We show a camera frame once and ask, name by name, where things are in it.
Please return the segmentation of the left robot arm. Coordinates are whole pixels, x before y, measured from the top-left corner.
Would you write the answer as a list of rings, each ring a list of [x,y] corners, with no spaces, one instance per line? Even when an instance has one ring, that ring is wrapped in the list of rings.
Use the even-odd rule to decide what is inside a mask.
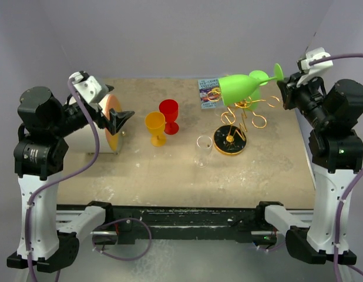
[[[90,127],[95,147],[99,147],[99,129],[115,135],[133,116],[132,111],[115,108],[103,112],[100,101],[112,90],[112,86],[104,85],[89,100],[89,89],[73,86],[65,103],[44,86],[21,95],[18,115],[22,122],[14,160],[22,198],[22,227],[19,246],[7,258],[8,267],[60,272],[75,261],[80,243],[91,231],[97,227],[109,230],[114,225],[111,204],[93,202],[71,224],[61,229],[56,226],[58,187],[66,180],[66,137]]]

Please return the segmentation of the green goblet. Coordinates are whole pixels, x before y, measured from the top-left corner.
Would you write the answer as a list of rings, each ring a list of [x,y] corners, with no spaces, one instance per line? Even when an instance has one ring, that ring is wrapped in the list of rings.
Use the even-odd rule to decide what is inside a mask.
[[[253,70],[249,73],[249,76],[258,80],[266,80],[269,76],[262,70]],[[256,110],[258,104],[261,102],[260,86],[266,85],[267,82],[261,83],[256,90],[246,99],[248,102],[247,110]]]
[[[283,80],[283,70],[279,63],[274,64],[273,76],[266,80],[258,80],[245,74],[229,75],[219,78],[221,99],[225,106],[248,98],[263,82]]]

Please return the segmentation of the green goblet front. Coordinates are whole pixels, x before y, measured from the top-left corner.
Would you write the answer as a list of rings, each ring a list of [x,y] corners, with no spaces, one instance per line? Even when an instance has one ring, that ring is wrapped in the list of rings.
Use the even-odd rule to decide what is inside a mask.
[[[266,80],[269,76],[262,70],[253,70],[249,73],[249,76],[258,80]],[[256,90],[246,99],[248,102],[247,110],[256,110],[258,104],[261,102],[260,86],[266,85],[267,82],[261,83]]]

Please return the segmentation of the treehouse paperback book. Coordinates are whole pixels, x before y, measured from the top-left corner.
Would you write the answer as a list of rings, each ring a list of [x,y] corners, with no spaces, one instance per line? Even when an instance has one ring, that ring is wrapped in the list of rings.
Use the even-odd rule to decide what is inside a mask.
[[[220,100],[220,87],[218,78],[199,79],[197,81],[199,89],[200,106],[202,109],[219,109],[223,107]]]

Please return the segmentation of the red plastic goblet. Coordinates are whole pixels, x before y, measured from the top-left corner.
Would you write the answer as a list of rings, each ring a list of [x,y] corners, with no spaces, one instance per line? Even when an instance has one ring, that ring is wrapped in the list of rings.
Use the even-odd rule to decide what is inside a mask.
[[[166,99],[159,104],[159,111],[164,115],[166,125],[164,132],[168,135],[175,135],[179,131],[176,119],[179,114],[179,105],[173,99]]]

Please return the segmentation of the white cylinder with orange lid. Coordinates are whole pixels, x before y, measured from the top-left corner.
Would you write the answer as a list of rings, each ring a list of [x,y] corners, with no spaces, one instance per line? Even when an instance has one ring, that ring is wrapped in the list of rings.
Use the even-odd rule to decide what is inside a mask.
[[[113,94],[107,94],[99,103],[102,112],[110,119],[109,110],[114,109],[117,112],[122,111],[119,100]],[[119,153],[123,146],[123,131],[111,135],[107,129],[99,129],[97,125],[97,133],[100,143],[100,153]],[[95,138],[89,125],[79,129],[69,136],[65,137],[65,141],[69,146],[69,150],[78,153],[94,153]]]

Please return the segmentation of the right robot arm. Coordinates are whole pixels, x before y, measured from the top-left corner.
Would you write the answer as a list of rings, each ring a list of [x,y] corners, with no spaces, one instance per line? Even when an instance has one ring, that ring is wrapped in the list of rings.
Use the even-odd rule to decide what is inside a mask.
[[[363,142],[354,126],[363,114],[363,85],[341,79],[325,90],[321,77],[298,86],[300,73],[279,80],[285,109],[298,109],[312,126],[308,145],[315,177],[312,221],[305,224],[279,202],[260,202],[255,224],[259,229],[275,227],[285,237],[289,255],[308,264],[335,261],[353,266],[356,255],[346,234],[348,185],[363,171]]]

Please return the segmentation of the gold wine glass rack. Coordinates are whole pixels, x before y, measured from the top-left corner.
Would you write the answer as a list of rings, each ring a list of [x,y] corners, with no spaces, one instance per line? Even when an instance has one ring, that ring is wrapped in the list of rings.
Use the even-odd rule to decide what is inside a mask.
[[[264,129],[267,126],[265,116],[256,113],[257,106],[265,103],[271,108],[280,104],[280,99],[271,96],[270,100],[261,97],[260,91],[256,90],[249,97],[228,105],[220,114],[222,125],[213,134],[213,145],[216,150],[226,156],[237,156],[243,153],[247,146],[247,125],[248,115],[251,115],[251,124],[257,129]]]

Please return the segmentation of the clear wine glass standing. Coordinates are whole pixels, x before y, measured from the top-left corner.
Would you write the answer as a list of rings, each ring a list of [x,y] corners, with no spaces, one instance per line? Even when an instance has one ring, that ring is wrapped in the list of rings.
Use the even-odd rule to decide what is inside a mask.
[[[198,168],[204,168],[209,164],[212,147],[213,141],[210,136],[202,135],[197,138],[194,164]]]

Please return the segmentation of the orange plastic goblet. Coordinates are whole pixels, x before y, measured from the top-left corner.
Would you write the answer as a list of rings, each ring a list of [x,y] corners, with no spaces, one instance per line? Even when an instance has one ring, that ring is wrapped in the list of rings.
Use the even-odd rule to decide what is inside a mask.
[[[164,146],[166,143],[166,136],[164,135],[166,120],[164,114],[161,112],[151,112],[145,117],[144,122],[151,134],[151,144],[156,147]]]

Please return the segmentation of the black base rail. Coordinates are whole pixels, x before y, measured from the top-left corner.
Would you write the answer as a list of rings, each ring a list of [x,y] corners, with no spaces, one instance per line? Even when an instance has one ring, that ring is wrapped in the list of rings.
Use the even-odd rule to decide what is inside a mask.
[[[134,244],[136,240],[230,240],[273,246],[280,235],[265,222],[264,204],[255,208],[113,206],[92,201],[107,209],[110,226],[92,232],[93,241]]]

